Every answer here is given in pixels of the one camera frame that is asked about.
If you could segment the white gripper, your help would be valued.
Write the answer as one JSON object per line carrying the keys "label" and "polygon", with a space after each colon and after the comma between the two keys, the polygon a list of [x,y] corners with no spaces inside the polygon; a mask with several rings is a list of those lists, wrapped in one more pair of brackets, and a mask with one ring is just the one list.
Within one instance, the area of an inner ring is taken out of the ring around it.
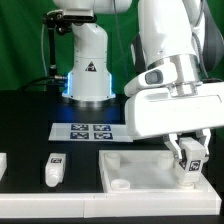
{"label": "white gripper", "polygon": [[133,139],[164,136],[164,143],[181,160],[178,136],[196,131],[209,156],[211,131],[224,126],[224,82],[203,84],[195,96],[172,97],[167,88],[146,89],[126,101],[125,122]]}

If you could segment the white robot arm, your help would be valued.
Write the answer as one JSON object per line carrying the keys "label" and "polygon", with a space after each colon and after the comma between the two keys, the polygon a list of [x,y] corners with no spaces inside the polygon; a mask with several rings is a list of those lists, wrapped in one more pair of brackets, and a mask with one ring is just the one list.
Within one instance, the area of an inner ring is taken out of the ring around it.
{"label": "white robot arm", "polygon": [[[112,95],[104,63],[106,35],[93,19],[97,13],[124,12],[131,1],[54,0],[75,34],[74,66],[64,97],[84,103]],[[181,156],[176,137],[195,132],[202,157],[208,156],[210,130],[224,126],[224,81],[202,81],[198,72],[210,20],[205,0],[139,0],[139,33],[131,49],[140,70],[124,87],[132,139],[164,136],[167,147]]]}

